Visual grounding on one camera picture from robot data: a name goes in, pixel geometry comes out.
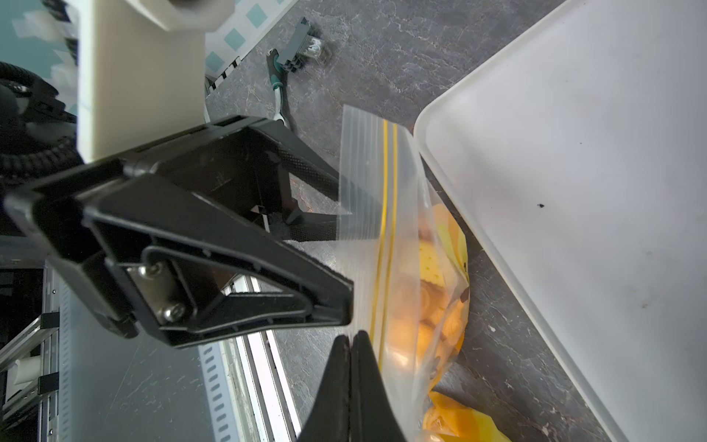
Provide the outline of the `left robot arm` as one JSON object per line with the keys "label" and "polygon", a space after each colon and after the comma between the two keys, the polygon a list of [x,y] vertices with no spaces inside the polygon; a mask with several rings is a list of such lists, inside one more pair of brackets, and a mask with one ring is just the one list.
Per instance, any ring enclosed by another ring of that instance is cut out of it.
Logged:
{"label": "left robot arm", "polygon": [[353,283],[296,248],[335,239],[337,220],[302,211],[292,177],[338,197],[338,172],[295,134],[241,115],[85,164],[57,90],[1,66],[1,217],[123,338],[349,324]]}

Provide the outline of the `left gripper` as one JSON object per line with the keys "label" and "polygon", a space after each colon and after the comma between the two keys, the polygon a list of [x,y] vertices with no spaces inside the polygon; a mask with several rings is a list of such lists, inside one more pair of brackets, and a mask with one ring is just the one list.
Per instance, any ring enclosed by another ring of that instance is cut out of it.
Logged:
{"label": "left gripper", "polygon": [[172,347],[353,318],[354,285],[136,148],[23,184],[4,209],[107,330]]}

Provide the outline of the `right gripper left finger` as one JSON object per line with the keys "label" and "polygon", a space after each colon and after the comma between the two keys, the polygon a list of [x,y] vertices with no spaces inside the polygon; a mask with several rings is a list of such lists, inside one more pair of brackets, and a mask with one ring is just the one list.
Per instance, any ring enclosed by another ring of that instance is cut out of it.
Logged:
{"label": "right gripper left finger", "polygon": [[320,388],[299,442],[348,441],[351,389],[351,347],[346,335],[337,336],[323,372]]}

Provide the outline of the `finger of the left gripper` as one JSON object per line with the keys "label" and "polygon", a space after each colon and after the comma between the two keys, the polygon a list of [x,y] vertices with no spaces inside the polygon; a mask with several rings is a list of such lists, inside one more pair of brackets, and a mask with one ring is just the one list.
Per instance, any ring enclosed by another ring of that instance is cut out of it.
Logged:
{"label": "finger of the left gripper", "polygon": [[282,123],[236,115],[136,147],[123,155],[124,173],[155,174],[252,221],[267,216],[278,239],[334,241],[336,215],[300,208],[290,179],[298,177],[332,201],[340,175]]}

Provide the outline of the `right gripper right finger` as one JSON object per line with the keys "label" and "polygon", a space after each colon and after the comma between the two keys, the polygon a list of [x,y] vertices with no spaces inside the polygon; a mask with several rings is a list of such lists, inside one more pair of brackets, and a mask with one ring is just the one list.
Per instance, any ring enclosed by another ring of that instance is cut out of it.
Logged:
{"label": "right gripper right finger", "polygon": [[350,440],[404,442],[377,366],[369,335],[359,331],[351,346]]}

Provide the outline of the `ziploc bag with cookies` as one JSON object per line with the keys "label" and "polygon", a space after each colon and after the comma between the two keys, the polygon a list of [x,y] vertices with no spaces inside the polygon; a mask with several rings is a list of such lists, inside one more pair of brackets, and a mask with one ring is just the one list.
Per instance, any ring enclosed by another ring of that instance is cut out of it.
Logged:
{"label": "ziploc bag with cookies", "polygon": [[355,285],[350,329],[369,335],[392,412],[418,440],[429,392],[464,340],[466,239],[405,127],[345,106],[339,171],[336,263]]}

